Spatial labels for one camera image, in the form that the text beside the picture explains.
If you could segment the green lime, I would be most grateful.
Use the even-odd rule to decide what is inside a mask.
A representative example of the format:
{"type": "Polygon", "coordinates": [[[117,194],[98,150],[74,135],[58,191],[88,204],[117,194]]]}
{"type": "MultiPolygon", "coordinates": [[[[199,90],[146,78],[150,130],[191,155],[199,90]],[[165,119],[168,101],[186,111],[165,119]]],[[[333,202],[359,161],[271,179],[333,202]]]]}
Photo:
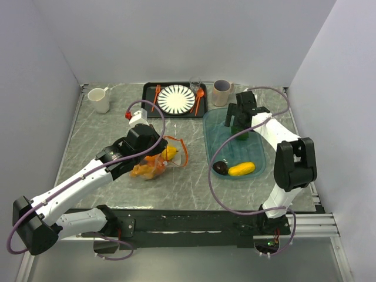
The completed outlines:
{"type": "MultiPolygon", "coordinates": [[[[243,129],[240,128],[240,127],[237,127],[237,126],[232,126],[231,127],[231,134],[234,136],[236,134],[238,134],[239,132],[242,132],[243,129]]],[[[245,141],[249,138],[249,132],[245,132],[245,133],[242,133],[241,135],[238,135],[236,136],[236,140],[241,140],[241,141],[245,141]]]]}

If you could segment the orange fruit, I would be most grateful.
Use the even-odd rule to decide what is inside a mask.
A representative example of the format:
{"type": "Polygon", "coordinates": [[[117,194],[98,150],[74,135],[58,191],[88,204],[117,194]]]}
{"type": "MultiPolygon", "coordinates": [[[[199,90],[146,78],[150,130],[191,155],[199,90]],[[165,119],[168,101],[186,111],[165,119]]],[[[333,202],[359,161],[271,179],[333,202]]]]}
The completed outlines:
{"type": "Polygon", "coordinates": [[[163,166],[163,159],[160,155],[146,156],[144,160],[146,161],[146,164],[151,166],[154,170],[158,170],[163,166]]]}

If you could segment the yellow lumpy food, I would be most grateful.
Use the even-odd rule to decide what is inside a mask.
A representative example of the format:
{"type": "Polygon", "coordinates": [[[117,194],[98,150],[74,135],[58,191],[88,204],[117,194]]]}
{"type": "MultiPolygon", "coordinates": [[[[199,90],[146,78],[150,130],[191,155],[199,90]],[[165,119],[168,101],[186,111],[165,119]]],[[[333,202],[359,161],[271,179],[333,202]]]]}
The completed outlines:
{"type": "Polygon", "coordinates": [[[162,151],[160,155],[165,161],[170,161],[177,155],[178,152],[179,151],[176,147],[167,145],[165,150],[162,151]]]}

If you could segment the golden ginger root toy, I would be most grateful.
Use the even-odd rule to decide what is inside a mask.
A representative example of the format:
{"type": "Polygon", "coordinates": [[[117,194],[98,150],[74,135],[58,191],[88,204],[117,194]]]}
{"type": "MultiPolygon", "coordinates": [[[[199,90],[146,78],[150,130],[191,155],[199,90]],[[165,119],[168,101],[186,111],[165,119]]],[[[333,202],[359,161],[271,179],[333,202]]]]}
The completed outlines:
{"type": "Polygon", "coordinates": [[[153,179],[158,175],[158,170],[154,166],[147,164],[134,166],[130,172],[131,177],[144,177],[145,179],[153,179]]]}

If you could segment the clear zip top bag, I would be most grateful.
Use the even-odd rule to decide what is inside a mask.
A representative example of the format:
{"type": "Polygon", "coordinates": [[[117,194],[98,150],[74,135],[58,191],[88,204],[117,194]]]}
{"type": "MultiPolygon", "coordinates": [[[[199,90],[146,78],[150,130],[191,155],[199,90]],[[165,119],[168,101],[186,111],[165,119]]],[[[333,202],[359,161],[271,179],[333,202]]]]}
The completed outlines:
{"type": "Polygon", "coordinates": [[[151,180],[159,177],[167,169],[173,167],[185,167],[189,160],[189,154],[183,139],[165,136],[167,147],[157,155],[146,156],[134,166],[130,177],[141,177],[151,180]]]}

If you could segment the yellow banana toy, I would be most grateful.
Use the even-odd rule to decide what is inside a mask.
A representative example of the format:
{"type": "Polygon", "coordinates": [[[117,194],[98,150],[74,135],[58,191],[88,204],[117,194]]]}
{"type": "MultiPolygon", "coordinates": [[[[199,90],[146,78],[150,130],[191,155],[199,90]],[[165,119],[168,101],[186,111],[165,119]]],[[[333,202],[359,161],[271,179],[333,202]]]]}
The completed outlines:
{"type": "Polygon", "coordinates": [[[256,165],[253,162],[244,162],[228,169],[228,174],[233,177],[244,176],[255,171],[256,165]]]}

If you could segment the dark purple food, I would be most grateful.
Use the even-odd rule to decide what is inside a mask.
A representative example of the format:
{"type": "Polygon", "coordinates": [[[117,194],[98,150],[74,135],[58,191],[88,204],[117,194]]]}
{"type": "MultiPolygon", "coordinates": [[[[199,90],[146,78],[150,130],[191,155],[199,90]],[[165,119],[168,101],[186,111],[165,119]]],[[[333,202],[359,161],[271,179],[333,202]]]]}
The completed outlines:
{"type": "Polygon", "coordinates": [[[228,165],[224,161],[215,162],[212,165],[212,169],[217,174],[220,174],[220,175],[223,175],[223,176],[228,175],[228,171],[229,171],[229,167],[228,167],[228,165]]]}

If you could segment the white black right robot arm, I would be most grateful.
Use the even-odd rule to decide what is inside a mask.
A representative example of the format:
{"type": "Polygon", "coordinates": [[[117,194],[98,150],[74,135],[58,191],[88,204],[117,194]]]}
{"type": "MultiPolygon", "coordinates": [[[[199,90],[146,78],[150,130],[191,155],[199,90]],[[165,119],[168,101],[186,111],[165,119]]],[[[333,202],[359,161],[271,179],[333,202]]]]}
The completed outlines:
{"type": "Polygon", "coordinates": [[[261,206],[266,213],[257,219],[258,229],[270,234],[278,226],[277,218],[286,214],[296,195],[317,178],[314,142],[292,133],[267,108],[258,107],[250,90],[236,94],[236,103],[227,108],[224,125],[231,127],[231,134],[238,140],[246,140],[252,128],[276,151],[275,185],[261,206]]]}

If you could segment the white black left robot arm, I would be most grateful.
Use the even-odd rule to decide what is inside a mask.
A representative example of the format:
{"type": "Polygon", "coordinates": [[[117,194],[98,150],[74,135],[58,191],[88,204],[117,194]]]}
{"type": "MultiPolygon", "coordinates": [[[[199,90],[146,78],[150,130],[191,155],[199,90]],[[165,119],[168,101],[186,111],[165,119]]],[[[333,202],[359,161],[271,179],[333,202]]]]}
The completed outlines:
{"type": "Polygon", "coordinates": [[[18,234],[33,256],[72,235],[116,234],[118,218],[106,205],[83,212],[67,211],[94,190],[130,172],[146,156],[164,151],[167,144],[151,125],[137,124],[127,136],[103,148],[83,169],[60,185],[31,200],[25,196],[15,200],[12,232],[18,234]]]}

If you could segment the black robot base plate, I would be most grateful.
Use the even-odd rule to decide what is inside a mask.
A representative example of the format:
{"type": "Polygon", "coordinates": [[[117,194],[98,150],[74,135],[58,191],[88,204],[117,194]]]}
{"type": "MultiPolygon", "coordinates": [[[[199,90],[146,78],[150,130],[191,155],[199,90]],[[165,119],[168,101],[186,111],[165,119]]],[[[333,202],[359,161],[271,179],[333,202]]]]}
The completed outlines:
{"type": "Polygon", "coordinates": [[[134,247],[236,246],[252,248],[254,237],[289,235],[287,217],[239,216],[229,211],[107,209],[106,237],[134,247]]]}

